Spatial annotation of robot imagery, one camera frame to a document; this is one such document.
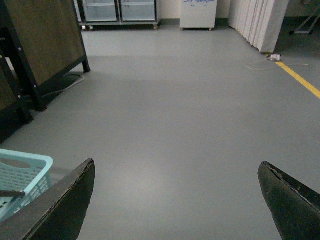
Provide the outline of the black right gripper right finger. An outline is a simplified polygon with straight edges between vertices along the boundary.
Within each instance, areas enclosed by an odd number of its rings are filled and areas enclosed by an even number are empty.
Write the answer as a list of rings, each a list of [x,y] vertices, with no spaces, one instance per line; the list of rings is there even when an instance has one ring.
[[[283,240],[320,238],[320,194],[263,161],[258,180],[264,200]]]

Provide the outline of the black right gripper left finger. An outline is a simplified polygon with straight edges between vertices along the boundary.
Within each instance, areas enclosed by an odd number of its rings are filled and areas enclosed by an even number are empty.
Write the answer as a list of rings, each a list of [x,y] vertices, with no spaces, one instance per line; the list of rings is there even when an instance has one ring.
[[[23,209],[0,224],[2,240],[78,239],[95,183],[89,158]]]

